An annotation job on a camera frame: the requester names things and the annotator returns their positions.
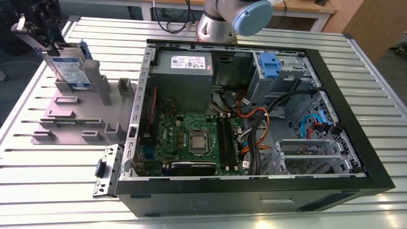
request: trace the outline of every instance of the green circuit board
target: green circuit board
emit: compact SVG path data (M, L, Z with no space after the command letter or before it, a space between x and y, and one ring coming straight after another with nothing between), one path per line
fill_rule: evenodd
M241 127L240 118L231 118L231 128L237 130ZM195 156L189 152L189 134L193 131L207 134L208 152L201 156ZM241 170L225 170L220 167L219 147L217 147L217 116L205 114L163 114L159 122L157 144L151 147L141 147L144 154L153 161L201 161L217 164L217 175L239 175ZM233 142L235 158L237 159L237 146ZM149 176L160 175L160 168L151 166Z

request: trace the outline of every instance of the motherboard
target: motherboard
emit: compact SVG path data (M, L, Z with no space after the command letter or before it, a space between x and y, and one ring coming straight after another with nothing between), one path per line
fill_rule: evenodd
M240 175L240 118L225 115L161 114L157 144L141 145L140 176Z

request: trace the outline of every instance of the metal bracket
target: metal bracket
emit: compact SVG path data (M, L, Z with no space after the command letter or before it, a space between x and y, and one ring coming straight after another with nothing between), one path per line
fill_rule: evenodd
M97 177L93 198L116 198L116 182L120 175L123 146L119 144L107 146L101 159L96 166Z

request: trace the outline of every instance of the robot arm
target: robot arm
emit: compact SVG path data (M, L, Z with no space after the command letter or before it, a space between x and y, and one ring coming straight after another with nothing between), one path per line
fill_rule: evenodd
M13 34L33 48L59 56L56 42L64 43L60 32L60 6L57 0L9 0L19 14L19 23L12 26Z
M255 35L272 16L267 0L205 0L197 26L199 41L232 43L236 33Z

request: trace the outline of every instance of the power supply label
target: power supply label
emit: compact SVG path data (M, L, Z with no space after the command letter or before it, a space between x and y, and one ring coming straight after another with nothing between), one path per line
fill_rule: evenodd
M171 57L171 68L205 69L203 56Z
M52 61L72 89L87 90L91 83L85 73L79 69L79 60L75 58L52 58Z

